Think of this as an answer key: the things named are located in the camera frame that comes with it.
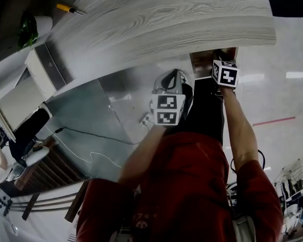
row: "black pants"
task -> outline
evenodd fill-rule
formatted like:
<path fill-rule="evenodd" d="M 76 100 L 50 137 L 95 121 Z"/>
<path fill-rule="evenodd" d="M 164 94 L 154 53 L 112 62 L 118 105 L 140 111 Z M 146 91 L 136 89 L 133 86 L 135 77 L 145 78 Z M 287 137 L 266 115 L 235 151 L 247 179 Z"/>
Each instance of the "black pants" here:
<path fill-rule="evenodd" d="M 49 114 L 46 110 L 40 108 L 14 131 L 16 142 L 9 141 L 9 148 L 11 155 L 16 161 L 19 161 L 22 156 L 28 153 L 28 145 L 48 120 Z"/>
<path fill-rule="evenodd" d="M 212 78 L 196 80 L 193 106 L 186 120 L 182 116 L 179 124 L 166 132 L 166 135 L 193 132 L 210 136 L 223 144 L 223 103 L 211 94 L 214 90 L 215 82 Z M 183 94 L 186 96 L 183 114 L 187 114 L 193 96 L 192 88 L 183 84 Z"/>

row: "forearm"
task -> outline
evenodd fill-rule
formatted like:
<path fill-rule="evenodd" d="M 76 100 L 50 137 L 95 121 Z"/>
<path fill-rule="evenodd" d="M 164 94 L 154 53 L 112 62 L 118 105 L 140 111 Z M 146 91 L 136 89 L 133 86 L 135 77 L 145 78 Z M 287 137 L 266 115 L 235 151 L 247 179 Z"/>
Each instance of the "forearm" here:
<path fill-rule="evenodd" d="M 119 183 L 133 189 L 137 188 L 141 177 L 149 168 L 165 130 L 166 128 L 163 126 L 153 126 L 143 141 L 127 159 L 118 180 Z"/>
<path fill-rule="evenodd" d="M 232 92 L 222 88 L 227 114 L 230 146 L 236 171 L 251 160 L 258 160 L 258 148 L 254 131 Z"/>
<path fill-rule="evenodd" d="M 7 159 L 6 159 L 4 153 L 2 152 L 2 150 L 0 148 L 0 168 L 6 170 L 7 167 L 8 167 Z"/>

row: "white cable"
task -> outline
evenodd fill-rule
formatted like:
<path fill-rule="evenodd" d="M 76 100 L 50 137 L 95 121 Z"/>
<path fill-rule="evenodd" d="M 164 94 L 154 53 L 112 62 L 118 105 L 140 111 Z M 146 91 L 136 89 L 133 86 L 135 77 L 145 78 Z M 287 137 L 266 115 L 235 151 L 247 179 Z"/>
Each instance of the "white cable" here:
<path fill-rule="evenodd" d="M 71 149 L 70 149 L 69 147 L 67 147 L 67 146 L 65 145 L 65 143 L 63 143 L 63 141 L 62 141 L 56 134 L 54 134 L 46 125 L 45 125 L 45 127 L 46 127 L 47 130 L 50 131 L 57 139 L 59 139 L 60 142 L 65 146 L 65 148 L 68 149 L 75 157 L 77 157 L 77 158 L 79 158 L 79 159 L 81 159 L 81 160 L 83 160 L 83 161 L 85 161 L 85 162 L 92 163 L 92 162 L 93 162 L 92 154 L 95 153 L 95 154 L 98 154 L 98 155 L 101 155 L 101 156 L 107 158 L 109 161 L 111 161 L 111 163 L 112 163 L 113 165 L 115 165 L 115 166 L 117 166 L 117 167 L 121 167 L 121 166 L 117 165 L 116 163 L 114 163 L 108 156 L 105 156 L 104 154 L 99 153 L 99 152 L 94 152 L 94 151 L 90 152 L 91 161 L 88 161 L 88 160 L 86 160 L 86 159 L 83 159 L 83 158 L 77 156 L 77 155 L 76 155 L 73 151 L 71 151 Z"/>

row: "gray wood grain tabletop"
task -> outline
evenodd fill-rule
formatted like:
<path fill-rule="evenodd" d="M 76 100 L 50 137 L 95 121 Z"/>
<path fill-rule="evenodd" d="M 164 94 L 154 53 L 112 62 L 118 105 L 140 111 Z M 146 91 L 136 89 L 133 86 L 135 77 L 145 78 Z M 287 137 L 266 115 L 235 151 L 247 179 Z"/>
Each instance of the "gray wood grain tabletop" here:
<path fill-rule="evenodd" d="M 274 44 L 268 0 L 77 0 L 48 41 L 62 92 L 125 68 L 232 46 Z"/>

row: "person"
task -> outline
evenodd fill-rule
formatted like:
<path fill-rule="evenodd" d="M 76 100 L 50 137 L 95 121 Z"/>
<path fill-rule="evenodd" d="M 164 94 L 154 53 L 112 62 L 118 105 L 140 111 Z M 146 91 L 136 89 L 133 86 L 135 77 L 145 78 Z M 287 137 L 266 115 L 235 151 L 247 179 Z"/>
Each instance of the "person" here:
<path fill-rule="evenodd" d="M 186 85 L 184 94 L 191 95 Z M 211 93 L 214 85 L 212 79 L 195 82 L 187 118 L 171 130 L 153 126 L 125 162 L 118 182 L 89 182 L 78 218 L 78 242 L 114 241 L 124 231 L 134 242 L 236 241 L 226 191 L 229 164 L 222 150 L 223 101 Z M 234 92 L 220 90 L 238 207 L 253 220 L 257 242 L 277 241 L 283 215 L 259 164 L 254 131 Z M 138 186 L 141 193 L 134 196 Z"/>
<path fill-rule="evenodd" d="M 14 131 L 16 142 L 9 140 L 8 147 L 0 142 L 0 183 L 6 180 L 12 171 L 15 161 L 24 168 L 27 167 L 22 157 L 32 148 L 34 145 L 31 143 L 32 139 L 48 120 L 48 109 L 46 107 L 40 108 Z"/>

